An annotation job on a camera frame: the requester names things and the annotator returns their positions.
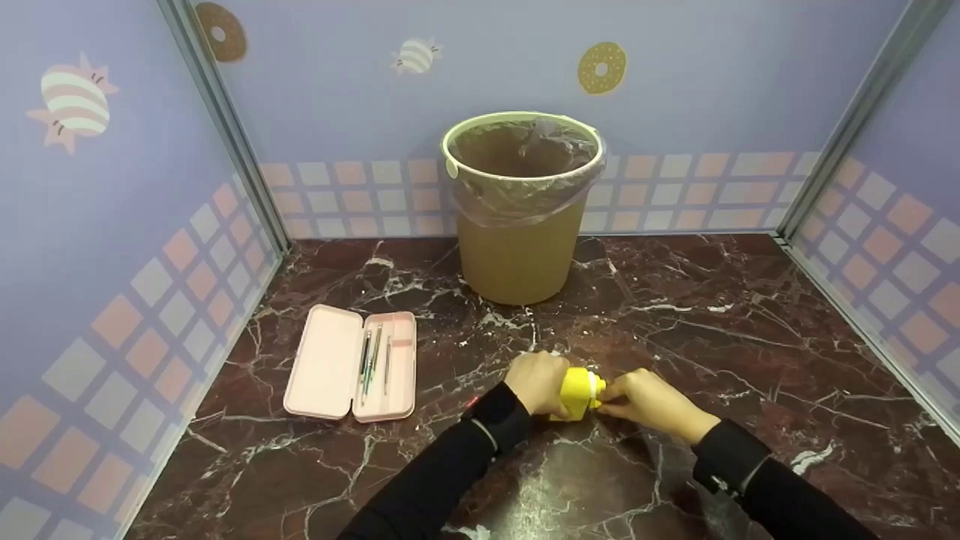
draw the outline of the pen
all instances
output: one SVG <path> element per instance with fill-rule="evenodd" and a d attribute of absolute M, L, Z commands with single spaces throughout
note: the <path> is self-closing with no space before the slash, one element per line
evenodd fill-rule
<path fill-rule="evenodd" d="M 360 405 L 363 405 L 367 401 L 367 392 L 370 390 L 373 372 L 376 371 L 376 357 L 380 353 L 380 335 L 382 332 L 383 324 L 376 325 L 376 338 L 373 340 L 373 354 L 370 355 L 370 366 L 367 367 L 367 381 L 363 385 L 363 396 L 360 397 Z"/>
<path fill-rule="evenodd" d="M 364 376 L 367 375 L 367 352 L 370 349 L 370 331 L 364 335 L 363 350 L 360 353 L 360 382 L 363 383 Z"/>
<path fill-rule="evenodd" d="M 383 395 L 387 395 L 387 383 L 390 381 L 390 350 L 394 346 L 394 337 L 387 336 L 387 354 L 383 365 Z"/>

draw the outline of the tan trash can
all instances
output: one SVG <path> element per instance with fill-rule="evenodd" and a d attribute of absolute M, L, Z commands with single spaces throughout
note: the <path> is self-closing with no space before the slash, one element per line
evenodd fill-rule
<path fill-rule="evenodd" d="M 508 111 L 457 124 L 441 146 L 470 287 L 515 306 L 557 294 L 606 165 L 600 135 L 566 116 Z"/>

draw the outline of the pink pencil case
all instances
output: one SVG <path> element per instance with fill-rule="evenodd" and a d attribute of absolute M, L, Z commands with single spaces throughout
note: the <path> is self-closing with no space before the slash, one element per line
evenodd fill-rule
<path fill-rule="evenodd" d="M 363 400 L 364 336 L 371 332 L 372 353 L 378 325 L 383 325 L 380 346 Z M 396 420 L 414 411 L 416 388 L 417 319 L 413 313 L 377 313 L 364 320 L 358 313 L 319 304 L 307 315 L 283 408 L 329 420 L 344 418 L 351 411 L 357 422 Z"/>

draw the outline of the marble tabletop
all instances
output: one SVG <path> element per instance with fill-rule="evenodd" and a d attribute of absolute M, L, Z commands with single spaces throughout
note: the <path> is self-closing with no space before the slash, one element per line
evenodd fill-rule
<path fill-rule="evenodd" d="M 960 450 L 769 236 L 585 237 L 564 290 L 529 307 L 482 300 L 459 266 L 453 239 L 296 243 L 127 538 L 333 538 L 513 356 L 539 349 L 609 379 L 653 369 L 882 538 L 960 534 Z M 412 416 L 283 410 L 318 303 L 417 315 Z M 538 425 L 443 537 L 768 537 L 697 486 L 692 463 L 679 441 L 628 422 Z"/>

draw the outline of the checkered pattern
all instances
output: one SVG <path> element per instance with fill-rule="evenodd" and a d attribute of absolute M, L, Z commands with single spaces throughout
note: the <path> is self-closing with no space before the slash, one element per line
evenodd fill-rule
<path fill-rule="evenodd" d="M 0 414 L 5 538 L 132 519 L 275 263 L 238 179 L 221 184 Z"/>
<path fill-rule="evenodd" d="M 587 198 L 584 233 L 774 229 L 819 152 L 610 156 Z M 269 163 L 294 238 L 456 233 L 437 160 Z"/>
<path fill-rule="evenodd" d="M 798 247 L 934 398 L 960 415 L 960 226 L 909 186 L 845 161 Z"/>

